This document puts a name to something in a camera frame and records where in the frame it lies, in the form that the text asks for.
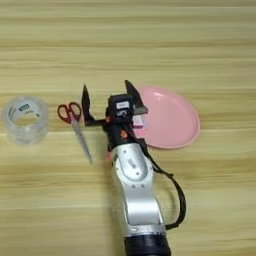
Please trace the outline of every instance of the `clear tape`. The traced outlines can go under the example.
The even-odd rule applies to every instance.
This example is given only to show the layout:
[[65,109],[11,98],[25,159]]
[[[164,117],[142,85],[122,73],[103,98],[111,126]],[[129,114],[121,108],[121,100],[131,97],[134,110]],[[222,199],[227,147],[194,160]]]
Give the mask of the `clear tape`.
[[[35,121],[27,125],[16,124],[25,115],[34,116]],[[48,131],[48,107],[33,96],[22,96],[8,102],[2,110],[2,119],[8,137],[17,144],[38,143]]]

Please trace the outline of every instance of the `pink plate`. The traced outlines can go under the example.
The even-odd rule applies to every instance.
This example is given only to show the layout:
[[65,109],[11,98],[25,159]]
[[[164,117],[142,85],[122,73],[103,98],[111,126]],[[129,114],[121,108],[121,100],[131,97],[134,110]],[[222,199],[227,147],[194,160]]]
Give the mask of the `pink plate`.
[[135,129],[138,137],[157,148],[180,148],[192,143],[200,132],[200,121],[194,107],[169,90],[144,86],[139,89],[149,113],[144,131]]

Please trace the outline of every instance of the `scissor blade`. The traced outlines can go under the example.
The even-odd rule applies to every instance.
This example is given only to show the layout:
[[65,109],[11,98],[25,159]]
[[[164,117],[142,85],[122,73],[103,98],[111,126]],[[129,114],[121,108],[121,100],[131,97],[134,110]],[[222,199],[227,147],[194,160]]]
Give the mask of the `scissor blade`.
[[89,151],[89,148],[87,146],[87,143],[86,143],[86,140],[85,140],[85,137],[79,127],[79,124],[75,121],[75,120],[72,120],[71,122],[71,125],[76,133],[76,137],[87,157],[87,159],[89,160],[90,164],[92,164],[92,157],[91,157],[91,154],[90,154],[90,151]]

